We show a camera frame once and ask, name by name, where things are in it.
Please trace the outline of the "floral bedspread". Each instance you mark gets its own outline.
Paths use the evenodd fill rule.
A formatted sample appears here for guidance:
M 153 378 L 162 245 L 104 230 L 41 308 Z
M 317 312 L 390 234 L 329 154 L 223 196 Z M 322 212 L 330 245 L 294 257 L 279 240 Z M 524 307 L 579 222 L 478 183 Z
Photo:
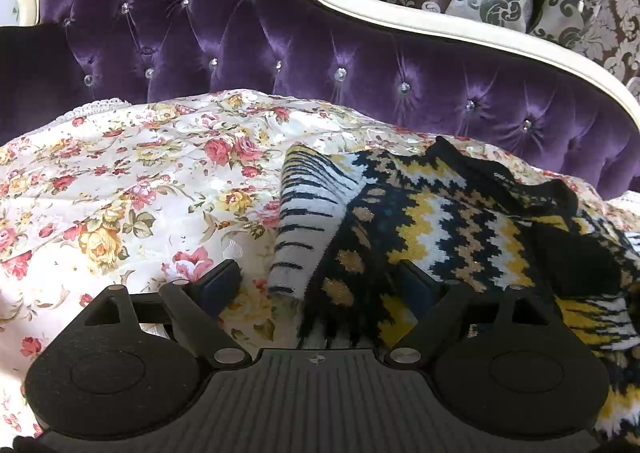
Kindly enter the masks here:
M 234 90 L 77 107 L 1 149 L 1 441 L 40 434 L 32 362 L 103 288 L 156 291 L 239 262 L 221 326 L 248 351 L 292 348 L 300 306 L 271 296 L 288 148 L 421 154 L 435 138 L 321 101 Z

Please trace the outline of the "yellow navy patterned knit sweater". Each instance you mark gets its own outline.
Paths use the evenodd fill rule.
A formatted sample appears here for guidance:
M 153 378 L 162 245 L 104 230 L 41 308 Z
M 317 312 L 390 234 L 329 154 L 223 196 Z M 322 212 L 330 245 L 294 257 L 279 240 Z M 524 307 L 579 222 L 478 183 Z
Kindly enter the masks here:
M 564 182 L 521 184 L 444 138 L 412 156 L 291 147 L 269 287 L 303 303 L 299 336 L 396 345 L 407 334 L 392 280 L 401 260 L 474 288 L 437 357 L 463 399 L 477 397 L 483 355 L 510 333 L 585 355 L 579 389 L 605 381 L 594 431 L 638 445 L 639 255 Z

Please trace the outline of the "purple tufted headboard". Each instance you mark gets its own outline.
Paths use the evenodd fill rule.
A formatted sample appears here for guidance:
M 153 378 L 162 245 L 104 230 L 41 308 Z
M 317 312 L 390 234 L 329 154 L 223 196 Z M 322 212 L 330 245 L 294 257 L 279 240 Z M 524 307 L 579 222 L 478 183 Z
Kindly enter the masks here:
M 316 98 L 494 144 L 612 198 L 639 186 L 639 106 L 605 69 L 492 25 L 375 0 L 37 0 L 1 31 L 1 138 L 102 98 Z

